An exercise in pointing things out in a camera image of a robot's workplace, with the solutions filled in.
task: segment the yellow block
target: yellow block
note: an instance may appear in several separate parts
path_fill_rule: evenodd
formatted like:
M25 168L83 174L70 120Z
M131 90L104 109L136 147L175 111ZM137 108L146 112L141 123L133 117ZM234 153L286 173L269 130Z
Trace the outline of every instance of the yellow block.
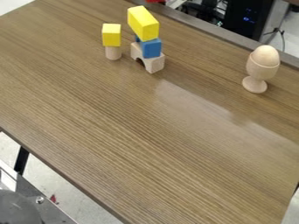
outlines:
M104 46L120 46L122 40L120 24L103 24L101 36Z
M128 24L141 41L159 36L159 22L142 5L128 8Z

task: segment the wooden cylinder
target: wooden cylinder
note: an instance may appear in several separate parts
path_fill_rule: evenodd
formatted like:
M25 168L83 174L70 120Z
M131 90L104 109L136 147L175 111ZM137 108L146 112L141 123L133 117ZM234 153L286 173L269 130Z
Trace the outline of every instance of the wooden cylinder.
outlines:
M118 60L122 57L122 49L119 46L105 46L105 54L109 60Z

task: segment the wood grain tabletop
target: wood grain tabletop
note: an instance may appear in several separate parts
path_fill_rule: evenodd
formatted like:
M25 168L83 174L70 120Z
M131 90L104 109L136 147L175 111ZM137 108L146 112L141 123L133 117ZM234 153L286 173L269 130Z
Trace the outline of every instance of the wood grain tabletop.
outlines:
M165 69L129 57L122 0L0 17L0 127L125 223L281 223L299 179L299 73L241 85L249 51L154 14ZM101 25L122 24L110 61Z

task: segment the egg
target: egg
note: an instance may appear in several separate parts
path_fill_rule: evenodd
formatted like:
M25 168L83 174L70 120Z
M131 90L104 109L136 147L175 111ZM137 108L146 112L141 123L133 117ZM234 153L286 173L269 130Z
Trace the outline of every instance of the egg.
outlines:
M252 59L257 64L264 67L275 67L280 64L280 56L271 45L261 45L251 54Z

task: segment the wooden egg cup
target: wooden egg cup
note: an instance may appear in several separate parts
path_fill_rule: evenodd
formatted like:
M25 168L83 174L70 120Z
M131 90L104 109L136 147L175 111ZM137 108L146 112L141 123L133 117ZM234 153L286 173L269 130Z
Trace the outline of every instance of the wooden egg cup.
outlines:
M247 61L247 73L250 76L247 76L243 79L243 87L247 91L254 94L264 93L268 88L268 85L265 81L273 78L276 75L279 66L280 62L276 66L260 65L254 61L251 53Z

